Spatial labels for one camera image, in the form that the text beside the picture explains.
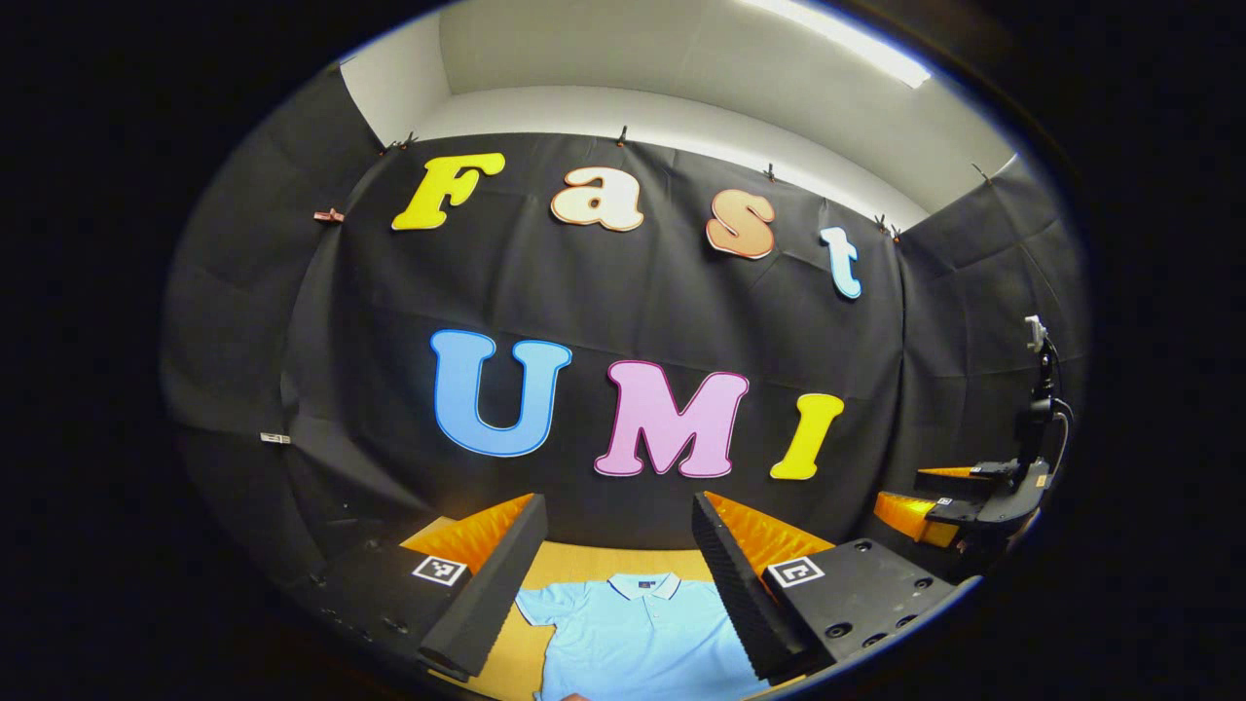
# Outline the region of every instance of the pink letter m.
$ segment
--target pink letter m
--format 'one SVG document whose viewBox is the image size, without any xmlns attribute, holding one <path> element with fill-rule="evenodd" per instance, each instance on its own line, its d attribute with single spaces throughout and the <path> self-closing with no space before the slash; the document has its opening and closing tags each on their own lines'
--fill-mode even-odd
<svg viewBox="0 0 1246 701">
<path fill-rule="evenodd" d="M 640 474 L 644 463 L 637 453 L 642 436 L 658 474 L 670 469 L 689 442 L 694 442 L 693 449 L 679 464 L 679 474 L 713 478 L 731 472 L 726 453 L 731 447 L 735 412 L 749 391 L 748 380 L 735 374 L 713 374 L 680 412 L 670 395 L 667 374 L 658 366 L 621 361 L 606 375 L 619 388 L 619 406 L 611 449 L 593 463 L 598 473 L 611 477 Z"/>
</svg>

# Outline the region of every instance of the fluorescent light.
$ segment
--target fluorescent light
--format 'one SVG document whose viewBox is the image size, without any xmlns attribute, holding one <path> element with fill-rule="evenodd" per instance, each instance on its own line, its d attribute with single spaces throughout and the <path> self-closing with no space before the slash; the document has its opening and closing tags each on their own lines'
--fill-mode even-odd
<svg viewBox="0 0 1246 701">
<path fill-rule="evenodd" d="M 832 19 L 824 11 L 807 7 L 791 0 L 740 0 L 748 5 L 761 7 L 779 16 L 802 24 L 826 39 L 849 49 L 857 56 L 870 61 L 881 71 L 897 77 L 908 87 L 917 87 L 931 77 L 917 61 L 905 56 L 886 44 L 871 39 L 858 30 Z"/>
</svg>

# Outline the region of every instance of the letter u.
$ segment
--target letter u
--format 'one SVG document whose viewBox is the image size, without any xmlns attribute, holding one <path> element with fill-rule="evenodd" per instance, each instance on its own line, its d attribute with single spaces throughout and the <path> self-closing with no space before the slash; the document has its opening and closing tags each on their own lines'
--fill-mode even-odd
<svg viewBox="0 0 1246 701">
<path fill-rule="evenodd" d="M 466 330 L 439 330 L 430 340 L 437 355 L 434 411 L 450 441 L 483 456 L 515 458 L 545 443 L 553 422 L 553 393 L 558 371 L 571 365 L 571 350 L 548 340 L 521 340 L 512 355 L 523 366 L 520 421 L 496 428 L 480 418 L 480 376 L 497 345 L 487 335 Z"/>
</svg>

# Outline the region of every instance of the white label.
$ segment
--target white label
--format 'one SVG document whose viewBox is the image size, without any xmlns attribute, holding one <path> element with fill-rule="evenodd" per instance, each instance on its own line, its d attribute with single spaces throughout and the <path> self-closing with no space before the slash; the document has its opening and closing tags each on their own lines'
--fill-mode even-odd
<svg viewBox="0 0 1246 701">
<path fill-rule="evenodd" d="M 779 581 L 779 586 L 784 589 L 822 576 L 822 570 L 817 569 L 817 565 L 809 558 L 796 558 L 795 560 L 770 565 L 766 569 Z"/>
<path fill-rule="evenodd" d="M 415 568 L 415 570 L 411 572 L 411 574 L 420 579 L 452 586 L 455 580 L 459 579 L 459 575 L 464 574 L 464 570 L 466 569 L 467 565 L 462 563 L 429 555 L 422 563 L 420 563 L 419 568 Z"/>
</svg>

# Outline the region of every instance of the polo shirt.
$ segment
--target polo shirt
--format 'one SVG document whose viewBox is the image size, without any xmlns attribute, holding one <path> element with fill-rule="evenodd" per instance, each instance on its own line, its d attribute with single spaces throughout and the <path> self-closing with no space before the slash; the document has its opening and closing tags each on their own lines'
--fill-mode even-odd
<svg viewBox="0 0 1246 701">
<path fill-rule="evenodd" d="M 709 581 L 617 574 L 521 589 L 515 604 L 530 624 L 556 626 L 536 701 L 735 700 L 770 689 Z"/>
</svg>

